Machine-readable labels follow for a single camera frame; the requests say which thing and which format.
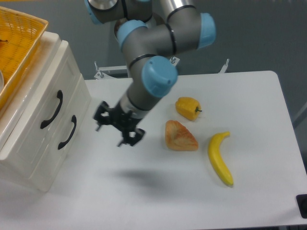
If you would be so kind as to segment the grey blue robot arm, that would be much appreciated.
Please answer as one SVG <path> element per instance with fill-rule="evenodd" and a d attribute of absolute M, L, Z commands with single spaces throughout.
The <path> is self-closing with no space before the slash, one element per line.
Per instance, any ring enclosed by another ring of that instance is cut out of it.
<path fill-rule="evenodd" d="M 166 96 L 177 81 L 170 58 L 178 53 L 211 45 L 216 38 L 213 17 L 197 11 L 190 0 L 160 2 L 166 22 L 149 26 L 153 18 L 150 0 L 87 0 L 94 23 L 123 20 L 116 31 L 132 84 L 114 108 L 102 102 L 94 119 L 122 133 L 122 144 L 135 145 L 145 131 L 138 123 Z"/>

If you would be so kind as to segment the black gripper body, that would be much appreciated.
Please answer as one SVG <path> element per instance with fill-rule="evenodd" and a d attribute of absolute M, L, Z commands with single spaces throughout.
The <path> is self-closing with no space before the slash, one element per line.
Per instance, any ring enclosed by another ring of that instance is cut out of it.
<path fill-rule="evenodd" d="M 137 128 L 140 119 L 132 117 L 132 111 L 128 110 L 124 112 L 120 102 L 112 109 L 110 113 L 111 124 L 124 134 L 135 132 L 137 134 L 143 134 L 143 130 Z"/>

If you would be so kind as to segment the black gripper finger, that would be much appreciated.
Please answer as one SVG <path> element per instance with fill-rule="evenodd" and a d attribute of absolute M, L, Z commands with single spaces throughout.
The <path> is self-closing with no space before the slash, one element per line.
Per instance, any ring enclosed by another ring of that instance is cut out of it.
<path fill-rule="evenodd" d="M 122 144 L 134 146 L 142 140 L 144 135 L 145 131 L 140 128 L 135 128 L 133 130 L 124 130 L 122 131 L 122 140 L 118 143 L 117 146 L 120 147 Z"/>
<path fill-rule="evenodd" d="M 102 101 L 93 116 L 93 119 L 97 123 L 96 131 L 99 131 L 104 125 L 112 124 L 110 116 L 111 112 L 112 108 L 109 107 L 108 103 L 106 101 Z"/>

